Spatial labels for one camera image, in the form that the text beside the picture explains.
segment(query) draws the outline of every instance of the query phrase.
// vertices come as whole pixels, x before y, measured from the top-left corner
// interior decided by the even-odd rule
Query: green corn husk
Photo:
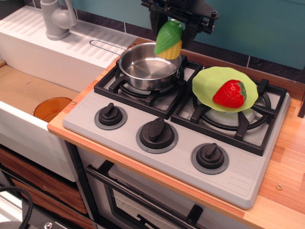
[[[159,54],[173,47],[182,39],[182,33],[183,28],[179,21],[171,20],[166,22],[158,32],[154,53]]]

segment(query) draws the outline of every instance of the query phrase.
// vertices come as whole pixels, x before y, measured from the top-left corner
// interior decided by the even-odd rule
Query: teal wall
[[[297,69],[305,68],[305,0],[206,0],[219,11],[196,41]],[[72,0],[73,7],[150,29],[140,0]]]

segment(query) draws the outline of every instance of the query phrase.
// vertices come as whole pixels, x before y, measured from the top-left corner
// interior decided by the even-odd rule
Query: backsplash
[[[24,0],[24,3],[28,6],[41,8],[40,0]],[[126,32],[153,41],[155,41],[156,39],[156,37],[149,29],[128,24],[122,21],[116,21],[113,19],[105,18],[103,16],[84,12],[81,10],[75,10],[75,12],[79,20]],[[265,61],[262,59],[255,58],[253,56],[217,48],[200,42],[192,42],[192,44],[187,50],[305,84],[305,70],[298,70],[295,68]]]

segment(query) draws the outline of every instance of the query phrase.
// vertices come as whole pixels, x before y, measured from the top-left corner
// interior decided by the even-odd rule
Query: stainless steel pan
[[[126,51],[120,54],[98,46],[97,42]],[[125,81],[143,91],[157,91],[170,86],[176,80],[181,65],[181,56],[174,60],[166,60],[154,54],[154,42],[138,44],[129,49],[95,39],[91,40],[90,44],[120,55],[119,67]]]

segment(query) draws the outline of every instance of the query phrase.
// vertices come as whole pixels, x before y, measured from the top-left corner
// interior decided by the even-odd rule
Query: sink basin
[[[6,63],[0,68],[0,144],[74,182],[65,142],[33,116],[34,108],[52,96],[74,99],[118,57],[89,40],[128,47],[136,37],[83,21],[60,41],[49,40],[45,31],[41,10],[28,6],[0,21],[0,57]]]

